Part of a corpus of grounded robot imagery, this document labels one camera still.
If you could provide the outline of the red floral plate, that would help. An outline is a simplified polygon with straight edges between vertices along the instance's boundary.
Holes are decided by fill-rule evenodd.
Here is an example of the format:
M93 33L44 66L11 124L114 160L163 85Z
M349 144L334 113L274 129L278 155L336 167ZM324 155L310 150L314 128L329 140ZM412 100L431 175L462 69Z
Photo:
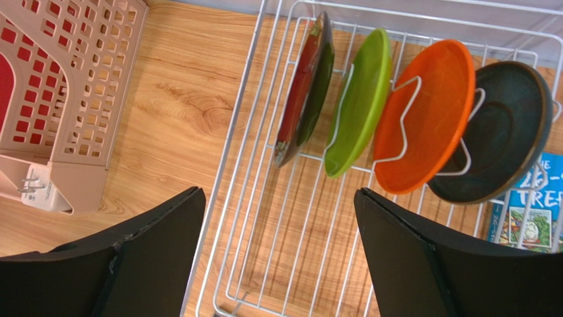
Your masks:
M312 24L293 77L274 146L274 164L287 164L309 140L319 119L333 72L331 19L323 11Z

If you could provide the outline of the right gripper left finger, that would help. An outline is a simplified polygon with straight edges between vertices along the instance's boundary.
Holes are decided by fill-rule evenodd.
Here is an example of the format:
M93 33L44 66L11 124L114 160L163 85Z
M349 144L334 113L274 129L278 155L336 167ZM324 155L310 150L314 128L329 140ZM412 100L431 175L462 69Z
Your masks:
M1 315L179 316L205 209L192 187L49 252L1 258Z

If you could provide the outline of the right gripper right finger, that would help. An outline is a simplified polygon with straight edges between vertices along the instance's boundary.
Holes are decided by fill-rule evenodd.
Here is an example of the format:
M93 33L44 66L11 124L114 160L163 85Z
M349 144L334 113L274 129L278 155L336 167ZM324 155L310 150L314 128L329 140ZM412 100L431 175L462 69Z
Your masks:
M369 188L354 209L380 315L562 315L562 254L475 238Z

